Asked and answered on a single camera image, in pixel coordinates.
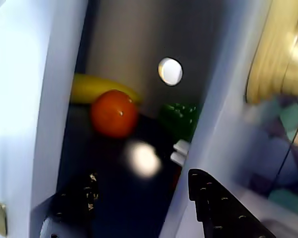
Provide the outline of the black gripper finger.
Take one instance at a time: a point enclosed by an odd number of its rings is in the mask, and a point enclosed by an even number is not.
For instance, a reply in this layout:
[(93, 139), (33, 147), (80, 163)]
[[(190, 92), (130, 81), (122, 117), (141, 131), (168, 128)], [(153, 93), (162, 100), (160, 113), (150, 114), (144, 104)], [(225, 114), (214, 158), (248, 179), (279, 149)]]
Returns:
[(231, 192), (206, 171), (188, 172), (189, 199), (206, 238), (274, 238)]
[(73, 176), (53, 196), (49, 214), (59, 222), (81, 227), (92, 237), (91, 221), (95, 218), (94, 205), (99, 197), (97, 172), (86, 171)]

